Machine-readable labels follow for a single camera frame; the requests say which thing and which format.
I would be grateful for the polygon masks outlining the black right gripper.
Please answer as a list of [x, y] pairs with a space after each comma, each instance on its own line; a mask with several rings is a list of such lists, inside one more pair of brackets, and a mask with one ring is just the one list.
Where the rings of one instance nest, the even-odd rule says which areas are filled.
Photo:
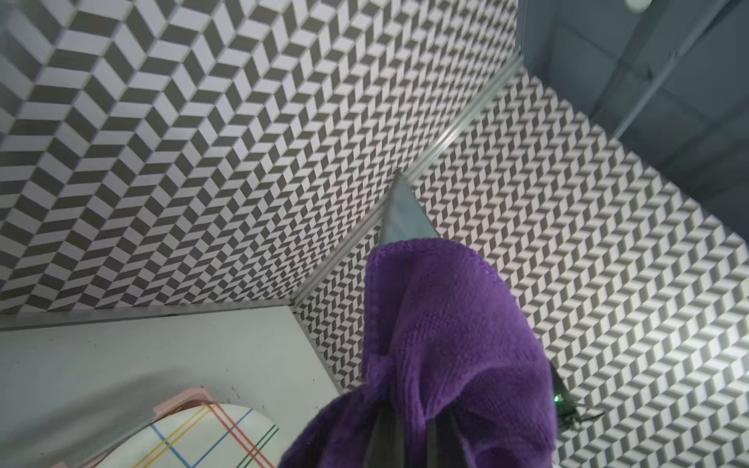
[[550, 365], [553, 385], [553, 402], [556, 409], [559, 430], [581, 429], [587, 422], [600, 419], [604, 412], [595, 407], [577, 403], [567, 388], [565, 381], [559, 376], [557, 369]]

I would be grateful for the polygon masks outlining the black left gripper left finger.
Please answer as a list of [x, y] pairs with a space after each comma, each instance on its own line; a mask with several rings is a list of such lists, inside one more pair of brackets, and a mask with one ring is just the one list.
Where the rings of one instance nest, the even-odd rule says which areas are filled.
[[390, 404], [378, 409], [363, 466], [365, 468], [403, 468], [404, 430], [401, 420]]

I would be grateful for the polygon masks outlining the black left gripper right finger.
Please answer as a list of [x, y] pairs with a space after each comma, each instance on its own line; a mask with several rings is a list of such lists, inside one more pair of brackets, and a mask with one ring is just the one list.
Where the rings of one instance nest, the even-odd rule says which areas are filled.
[[460, 429], [451, 409], [445, 409], [427, 423], [427, 468], [466, 468], [466, 455], [460, 439]]

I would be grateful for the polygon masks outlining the purple microfibre cloth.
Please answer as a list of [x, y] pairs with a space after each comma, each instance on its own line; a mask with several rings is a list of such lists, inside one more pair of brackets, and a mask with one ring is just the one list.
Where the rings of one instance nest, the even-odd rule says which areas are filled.
[[557, 417], [550, 364], [501, 277], [440, 238], [379, 246], [366, 269], [362, 384], [308, 424], [285, 467], [364, 467], [383, 404], [404, 467], [426, 467], [427, 423], [451, 409], [467, 467], [548, 467]]

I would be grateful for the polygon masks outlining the dark teal square plate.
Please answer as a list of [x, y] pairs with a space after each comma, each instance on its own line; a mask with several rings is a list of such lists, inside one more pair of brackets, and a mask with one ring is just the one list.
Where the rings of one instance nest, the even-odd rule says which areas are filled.
[[395, 174], [386, 197], [380, 245], [415, 239], [439, 238], [405, 175]]

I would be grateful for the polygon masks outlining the plaid striped round plate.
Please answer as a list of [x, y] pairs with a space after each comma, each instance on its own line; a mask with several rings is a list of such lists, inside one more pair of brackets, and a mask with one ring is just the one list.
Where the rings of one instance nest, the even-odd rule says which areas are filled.
[[238, 405], [184, 409], [142, 429], [99, 467], [277, 467], [289, 443], [266, 415]]

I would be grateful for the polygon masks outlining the aluminium corner post right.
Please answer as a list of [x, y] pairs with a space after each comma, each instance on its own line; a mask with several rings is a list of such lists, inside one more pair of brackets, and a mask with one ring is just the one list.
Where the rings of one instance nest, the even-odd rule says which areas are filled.
[[325, 260], [295, 290], [289, 299], [290, 304], [298, 304], [310, 296], [335, 266], [377, 225], [384, 227], [383, 237], [386, 242], [408, 240], [417, 236], [431, 236], [436, 233], [427, 225], [426, 214], [415, 198], [414, 188], [427, 171], [444, 157], [444, 153], [469, 125], [482, 115], [493, 100], [507, 88], [523, 64], [523, 55], [519, 52], [515, 53], [499, 68], [476, 98], [466, 105], [452, 124], [436, 138], [434, 144], [417, 157], [406, 171], [396, 172], [393, 175], [386, 193], [378, 199], [378, 202], [355, 225], [355, 228], [335, 244]]

